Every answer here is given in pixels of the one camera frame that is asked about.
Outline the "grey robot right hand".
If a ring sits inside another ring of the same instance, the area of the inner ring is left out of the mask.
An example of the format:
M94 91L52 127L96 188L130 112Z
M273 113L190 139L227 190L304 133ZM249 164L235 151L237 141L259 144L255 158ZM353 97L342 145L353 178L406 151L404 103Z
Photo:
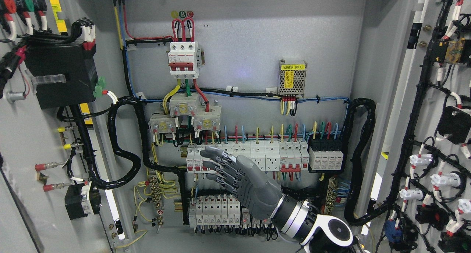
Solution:
M203 166L216 173L208 179L219 183L258 219L273 218L283 202L281 186L269 179L257 165L246 156L234 156L213 146L207 146L201 156L209 158Z

